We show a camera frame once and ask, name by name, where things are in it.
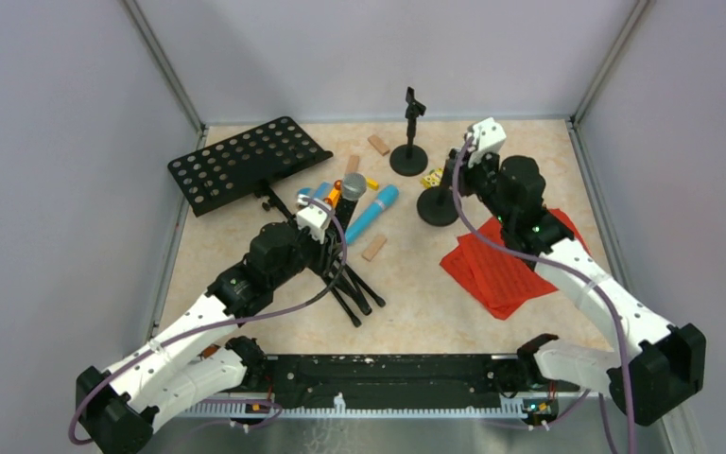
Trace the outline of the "black round-base microphone stand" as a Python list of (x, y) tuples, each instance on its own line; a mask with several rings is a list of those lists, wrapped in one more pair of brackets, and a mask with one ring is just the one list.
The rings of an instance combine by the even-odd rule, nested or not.
[(389, 158), (390, 168), (397, 174), (405, 177), (420, 175), (428, 166), (426, 151), (415, 143), (417, 135), (418, 118), (424, 116), (426, 106), (415, 95), (415, 89), (406, 88), (407, 120), (406, 142), (395, 148)]

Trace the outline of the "black silver-head microphone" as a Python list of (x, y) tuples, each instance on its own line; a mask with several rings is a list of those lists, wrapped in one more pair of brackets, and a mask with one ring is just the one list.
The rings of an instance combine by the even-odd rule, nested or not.
[(336, 217), (343, 232), (347, 231), (354, 210), (367, 189), (367, 180), (360, 173), (348, 173), (340, 181), (340, 195), (336, 205)]

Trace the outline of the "blue toy microphone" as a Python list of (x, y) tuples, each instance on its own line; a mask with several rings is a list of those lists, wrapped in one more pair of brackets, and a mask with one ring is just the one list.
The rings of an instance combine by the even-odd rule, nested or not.
[(389, 184), (381, 189), (376, 198), (348, 226), (345, 239), (348, 245), (353, 244), (372, 224), (385, 213), (398, 199), (399, 189)]

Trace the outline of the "red sheet music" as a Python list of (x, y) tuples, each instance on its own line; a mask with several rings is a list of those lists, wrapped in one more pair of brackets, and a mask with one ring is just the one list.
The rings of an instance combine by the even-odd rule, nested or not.
[(473, 234), (460, 236), (440, 266), (498, 320), (506, 320), (525, 302), (557, 290), (523, 261)]

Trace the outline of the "black music stand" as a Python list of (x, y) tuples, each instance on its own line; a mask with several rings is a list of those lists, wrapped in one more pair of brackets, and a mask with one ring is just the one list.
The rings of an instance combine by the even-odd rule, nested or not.
[[(285, 217), (260, 228), (240, 261), (207, 287), (189, 309), (189, 315), (198, 316), (205, 310), (203, 318), (207, 323), (251, 321), (272, 303), (276, 289), (309, 270), (295, 221), (297, 212), (286, 207), (272, 186), (332, 156), (291, 117), (282, 116), (168, 163), (168, 171), (196, 216), (253, 195), (264, 201), (266, 210), (275, 208)], [(332, 210), (329, 226), (337, 228), (343, 248), (344, 234), (336, 208)], [(370, 315), (373, 305), (385, 306), (386, 302), (344, 264), (345, 253), (343, 248), (337, 270), (320, 279), (353, 325), (360, 326), (351, 304)]]

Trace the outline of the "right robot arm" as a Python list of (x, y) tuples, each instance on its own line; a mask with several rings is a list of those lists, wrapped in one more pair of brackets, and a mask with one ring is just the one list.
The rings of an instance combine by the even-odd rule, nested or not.
[(676, 325), (650, 310), (603, 270), (572, 229), (545, 207), (545, 179), (527, 156), (454, 148), (447, 160), (453, 204), (474, 195), (500, 226), (487, 246), (520, 259), (566, 296), (613, 344), (582, 347), (554, 335), (524, 346), (519, 382), (540, 390), (551, 380), (608, 394), (634, 424), (647, 427), (703, 388), (707, 339), (694, 324)]

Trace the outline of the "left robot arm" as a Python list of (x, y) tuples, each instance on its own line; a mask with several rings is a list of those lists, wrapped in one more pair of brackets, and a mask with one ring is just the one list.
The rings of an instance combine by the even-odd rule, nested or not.
[(264, 226), (244, 257), (175, 322), (106, 369), (91, 366), (79, 374), (69, 442), (94, 444), (103, 453), (137, 453), (169, 421), (215, 393), (237, 386), (243, 391), (259, 388), (266, 367), (254, 340), (230, 339), (206, 359), (199, 354), (245, 324), (317, 303), (337, 286), (337, 272), (308, 300), (268, 310), (277, 289), (295, 276), (307, 269), (327, 273), (334, 263), (346, 265), (348, 258), (345, 231), (335, 219)]

